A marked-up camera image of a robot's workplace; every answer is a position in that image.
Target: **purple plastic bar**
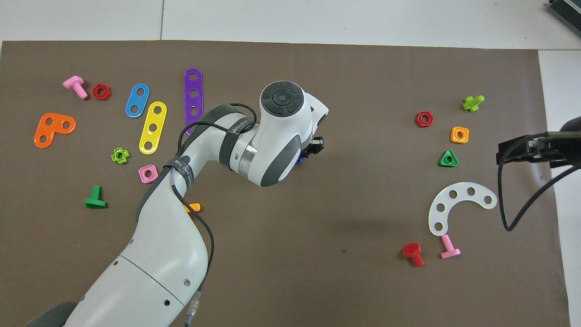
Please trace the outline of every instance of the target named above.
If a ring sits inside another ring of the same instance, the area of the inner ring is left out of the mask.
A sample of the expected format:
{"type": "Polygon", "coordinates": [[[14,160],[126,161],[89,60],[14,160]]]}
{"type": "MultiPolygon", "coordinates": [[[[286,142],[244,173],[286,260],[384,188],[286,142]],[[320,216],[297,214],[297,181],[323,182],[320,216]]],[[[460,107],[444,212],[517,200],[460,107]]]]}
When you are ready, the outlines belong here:
{"type": "Polygon", "coordinates": [[[195,68],[188,69],[184,74],[184,108],[185,108],[185,126],[200,120],[204,114],[204,88],[202,85],[202,72],[195,68]],[[198,112],[193,110],[195,115],[192,115],[192,108],[196,108],[198,112]]]}

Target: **black cable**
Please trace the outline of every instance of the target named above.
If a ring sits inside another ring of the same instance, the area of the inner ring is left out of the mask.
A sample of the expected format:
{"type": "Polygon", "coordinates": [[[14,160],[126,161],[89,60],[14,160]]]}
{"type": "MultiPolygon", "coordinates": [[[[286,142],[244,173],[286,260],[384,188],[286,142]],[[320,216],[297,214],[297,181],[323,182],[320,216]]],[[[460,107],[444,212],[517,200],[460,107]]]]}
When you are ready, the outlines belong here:
{"type": "MultiPolygon", "coordinates": [[[[252,109],[250,106],[248,106],[248,105],[245,105],[245,104],[233,103],[233,104],[230,104],[230,105],[232,105],[232,106],[241,106],[241,107],[243,107],[243,108],[246,108],[246,109],[248,109],[248,110],[249,110],[249,111],[252,113],[252,116],[253,116],[253,121],[252,121],[252,123],[251,123],[250,125],[248,125],[248,126],[244,127],[244,129],[242,129],[242,131],[240,132],[240,134],[242,134],[242,133],[246,133],[247,131],[249,131],[249,130],[251,130],[252,128],[254,128],[254,126],[256,125],[256,119],[257,119],[257,118],[256,118],[256,112],[254,111],[254,109],[252,109]]],[[[180,137],[178,138],[178,155],[182,155],[182,153],[184,153],[184,149],[182,148],[182,142],[183,142],[183,140],[182,140],[182,139],[184,138],[184,134],[185,134],[185,132],[186,132],[188,129],[190,129],[190,128],[192,128],[192,127],[196,126],[196,125],[207,125],[207,126],[215,127],[215,128],[217,128],[217,129],[219,129],[219,130],[221,130],[221,131],[225,131],[225,132],[227,132],[227,131],[228,131],[228,129],[227,129],[227,128],[225,128],[225,127],[223,127],[223,126],[220,126],[220,125],[218,125],[218,124],[215,124],[215,123],[205,122],[205,121],[203,121],[203,120],[199,120],[199,121],[197,121],[197,122],[193,122],[193,123],[187,124],[187,125],[184,127],[184,129],[182,129],[182,131],[181,131],[181,133],[180,133],[180,137]]]]}
{"type": "Polygon", "coordinates": [[[222,130],[222,131],[228,131],[228,129],[226,129],[226,128],[220,126],[220,125],[217,125],[217,124],[214,124],[214,123],[210,123],[210,122],[204,122],[202,120],[199,120],[197,122],[193,122],[193,123],[187,124],[184,127],[184,129],[182,129],[182,131],[180,132],[180,137],[178,138],[178,155],[182,155],[184,153],[184,149],[182,149],[182,139],[184,138],[185,132],[188,129],[190,129],[191,127],[194,127],[196,125],[208,125],[208,126],[215,127],[215,128],[217,128],[219,130],[222,130]]]}
{"type": "MultiPolygon", "coordinates": [[[[248,126],[246,126],[244,129],[242,129],[242,131],[240,132],[240,134],[242,133],[246,133],[249,130],[252,130],[252,128],[254,128],[254,126],[256,125],[256,112],[254,111],[254,109],[252,109],[250,106],[247,106],[245,104],[239,104],[239,103],[233,103],[230,104],[232,106],[241,106],[243,108],[248,109],[253,116],[253,122],[251,124],[249,124],[248,126]]],[[[205,122],[203,120],[199,120],[197,122],[193,122],[190,124],[187,124],[182,131],[180,132],[180,137],[178,138],[178,151],[177,154],[179,156],[181,156],[184,153],[184,149],[182,148],[182,139],[184,138],[184,134],[185,132],[196,126],[196,125],[207,125],[207,126],[211,126],[211,127],[215,127],[219,130],[228,132],[228,129],[226,129],[223,126],[217,125],[215,123],[210,123],[210,122],[205,122]]],[[[204,283],[206,282],[206,278],[208,277],[208,273],[210,272],[210,266],[212,265],[212,259],[214,258],[214,235],[212,234],[212,231],[210,229],[210,226],[208,226],[208,224],[206,223],[206,221],[204,221],[204,219],[202,219],[202,217],[200,215],[198,215],[198,213],[192,208],[190,207],[190,205],[185,201],[184,197],[181,196],[181,194],[178,192],[178,189],[176,188],[175,184],[171,185],[171,189],[173,190],[175,196],[180,200],[180,202],[183,203],[183,205],[185,205],[189,211],[196,217],[197,220],[199,220],[200,223],[202,223],[202,225],[204,225],[204,228],[206,228],[206,231],[208,232],[208,235],[210,236],[210,257],[208,258],[208,267],[206,268],[206,274],[204,275],[204,279],[202,279],[202,282],[200,283],[200,286],[198,287],[198,291],[202,291],[202,287],[204,286],[204,283]]]]}
{"type": "Polygon", "coordinates": [[[525,138],[522,138],[518,141],[516,141],[515,143],[513,143],[511,146],[509,146],[506,151],[504,152],[504,154],[500,157],[499,161],[498,161],[498,175],[497,175],[497,182],[498,182],[498,204],[500,207],[500,215],[503,219],[503,225],[504,225],[504,229],[508,232],[512,231],[514,229],[514,227],[516,227],[517,223],[521,220],[522,216],[525,214],[525,212],[527,211],[527,209],[533,204],[533,202],[535,202],[537,200],[537,198],[543,194],[543,192],[545,192],[549,187],[551,187],[553,184],[555,184],[556,182],[560,181],[561,179],[563,179],[565,176],[569,175],[570,173],[576,171],[578,168],[577,167],[571,167],[569,169],[567,169],[566,171],[560,173],[558,176],[556,176],[555,178],[551,179],[550,181],[548,181],[545,185],[543,185],[540,189],[537,190],[537,192],[535,192],[525,203],[525,205],[522,206],[521,210],[518,212],[517,216],[514,218],[514,220],[512,221],[512,223],[510,224],[510,226],[507,223],[507,219],[506,219],[506,214],[504,213],[504,202],[503,202],[503,185],[502,185],[502,174],[503,174],[503,166],[505,161],[507,160],[508,156],[510,156],[510,154],[514,151],[514,149],[516,149],[517,147],[521,146],[522,144],[525,144],[526,142],[532,141],[535,138],[539,138],[539,137],[547,137],[547,133],[539,133],[539,134],[534,134],[531,136],[527,136],[525,138]]]}
{"type": "Polygon", "coordinates": [[[204,228],[206,228],[206,231],[208,232],[208,235],[210,236],[210,257],[208,258],[208,267],[206,268],[206,274],[204,275],[204,279],[202,279],[202,282],[200,283],[200,286],[198,287],[198,291],[202,291],[202,287],[204,286],[204,283],[206,282],[206,277],[208,277],[208,273],[210,272],[210,266],[212,265],[212,259],[214,258],[214,235],[212,234],[212,231],[210,229],[210,226],[208,226],[208,224],[206,223],[206,221],[204,219],[202,219],[202,217],[200,215],[198,215],[198,213],[189,205],[189,203],[187,203],[184,199],[183,196],[181,196],[181,194],[178,192],[178,189],[176,188],[175,185],[171,186],[171,189],[173,190],[175,196],[180,199],[180,202],[183,203],[183,205],[185,205],[188,210],[196,217],[197,220],[199,220],[200,223],[202,223],[202,225],[204,225],[204,228]]]}

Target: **plastic toy piece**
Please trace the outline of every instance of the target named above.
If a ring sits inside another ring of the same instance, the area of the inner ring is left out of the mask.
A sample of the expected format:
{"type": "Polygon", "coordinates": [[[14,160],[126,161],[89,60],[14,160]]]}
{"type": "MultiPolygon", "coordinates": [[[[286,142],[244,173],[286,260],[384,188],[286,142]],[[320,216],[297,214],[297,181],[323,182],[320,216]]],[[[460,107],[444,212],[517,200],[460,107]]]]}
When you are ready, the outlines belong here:
{"type": "Polygon", "coordinates": [[[129,99],[125,105],[125,113],[131,118],[140,117],[145,111],[149,99],[149,87],[145,84],[137,84],[131,89],[129,99]]]}
{"type": "Polygon", "coordinates": [[[477,96],[476,98],[468,97],[464,99],[464,104],[462,107],[464,107],[464,110],[475,112],[478,110],[478,105],[481,104],[482,101],[484,101],[484,97],[481,95],[477,96]]]}
{"type": "Polygon", "coordinates": [[[415,123],[418,124],[419,127],[428,127],[434,121],[434,116],[429,111],[422,111],[418,112],[418,115],[415,117],[415,123]]]}
{"type": "Polygon", "coordinates": [[[462,201],[476,202],[484,209],[492,209],[496,206],[496,195],[484,186],[471,182],[446,187],[436,195],[430,206],[428,224],[432,234],[442,236],[448,232],[448,214],[462,201]],[[436,229],[438,224],[442,225],[442,229],[436,229]]]}
{"type": "Polygon", "coordinates": [[[55,138],[55,133],[69,134],[76,127],[77,122],[72,117],[52,112],[45,113],[38,123],[37,132],[34,135],[34,145],[41,149],[48,148],[55,138]]]}
{"type": "Polygon", "coordinates": [[[99,200],[99,194],[101,193],[101,187],[98,185],[93,186],[91,191],[91,198],[85,200],[85,206],[89,209],[101,209],[107,205],[107,202],[99,200]]]}
{"type": "Polygon", "coordinates": [[[452,150],[447,150],[440,158],[438,165],[441,167],[456,167],[458,165],[458,159],[456,159],[452,150]]]}
{"type": "Polygon", "coordinates": [[[141,167],[139,169],[139,178],[143,184],[149,184],[153,182],[157,178],[157,168],[154,165],[141,167]]]}
{"type": "Polygon", "coordinates": [[[442,241],[444,242],[444,246],[446,247],[446,252],[440,254],[442,256],[442,259],[450,258],[460,254],[460,250],[454,248],[454,246],[452,245],[452,242],[450,241],[450,236],[442,235],[442,241]]]}
{"type": "Polygon", "coordinates": [[[454,143],[468,143],[468,138],[470,136],[470,131],[466,127],[454,127],[452,129],[452,134],[450,136],[450,141],[454,143]]]}
{"type": "Polygon", "coordinates": [[[124,165],[127,163],[127,158],[129,158],[129,151],[124,150],[123,148],[116,148],[113,150],[113,155],[111,155],[111,160],[113,162],[117,162],[120,165],[124,165]]]}
{"type": "MultiPolygon", "coordinates": [[[[188,203],[188,204],[189,204],[190,207],[192,207],[192,209],[195,212],[202,211],[202,205],[200,205],[199,203],[188,203]]],[[[188,207],[185,206],[185,204],[184,204],[184,209],[185,209],[185,212],[190,212],[189,209],[188,209],[188,207]]]]}
{"type": "Polygon", "coordinates": [[[111,96],[111,88],[105,84],[97,84],[93,88],[93,97],[101,101],[107,100],[111,96]]]}
{"type": "Polygon", "coordinates": [[[167,107],[161,101],[156,101],[149,105],[144,130],[139,141],[141,153],[152,154],[157,151],[159,138],[162,136],[163,123],[166,121],[166,113],[167,107]]]}
{"type": "Polygon", "coordinates": [[[184,105],[185,125],[197,122],[204,114],[204,88],[202,72],[195,68],[188,69],[184,74],[184,105]]]}
{"type": "Polygon", "coordinates": [[[69,90],[73,90],[78,95],[79,98],[86,99],[89,95],[87,94],[87,92],[85,92],[85,90],[81,86],[82,83],[85,83],[85,81],[82,78],[75,75],[69,78],[68,80],[64,81],[63,86],[68,88],[69,90]]]}
{"type": "Polygon", "coordinates": [[[417,267],[424,265],[424,259],[422,259],[420,253],[422,253],[422,248],[419,247],[419,243],[410,243],[403,248],[403,255],[406,258],[410,258],[417,267]]]}

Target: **white floor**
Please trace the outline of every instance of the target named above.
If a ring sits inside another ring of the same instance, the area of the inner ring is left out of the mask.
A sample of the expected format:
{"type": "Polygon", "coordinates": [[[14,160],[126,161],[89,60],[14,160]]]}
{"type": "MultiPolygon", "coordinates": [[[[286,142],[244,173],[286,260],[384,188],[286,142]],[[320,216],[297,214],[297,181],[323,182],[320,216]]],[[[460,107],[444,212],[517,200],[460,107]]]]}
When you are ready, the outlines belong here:
{"type": "MultiPolygon", "coordinates": [[[[581,37],[550,15],[547,4],[541,0],[3,0],[0,42],[221,40],[548,50],[539,51],[539,60],[548,128],[558,130],[581,115],[581,37]]],[[[553,175],[560,171],[555,169],[553,175]]],[[[557,183],[555,193],[571,326],[581,327],[577,202],[581,173],[557,183]]]]}

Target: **pink bolt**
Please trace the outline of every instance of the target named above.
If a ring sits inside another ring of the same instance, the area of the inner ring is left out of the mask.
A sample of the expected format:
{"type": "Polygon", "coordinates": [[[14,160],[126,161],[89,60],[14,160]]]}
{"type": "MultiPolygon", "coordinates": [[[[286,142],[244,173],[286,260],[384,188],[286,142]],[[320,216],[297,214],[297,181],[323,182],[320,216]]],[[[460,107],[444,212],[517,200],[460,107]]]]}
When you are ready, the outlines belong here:
{"type": "Polygon", "coordinates": [[[79,98],[85,99],[88,97],[88,95],[87,92],[83,90],[83,87],[81,86],[82,83],[85,83],[85,81],[82,78],[75,75],[69,78],[68,80],[64,81],[63,86],[68,88],[69,90],[75,91],[79,98]]]}
{"type": "Polygon", "coordinates": [[[442,241],[444,242],[444,246],[446,247],[446,252],[440,254],[442,256],[442,259],[450,258],[460,254],[460,250],[454,248],[454,246],[452,245],[452,242],[450,241],[450,236],[446,234],[442,235],[442,241]]]}

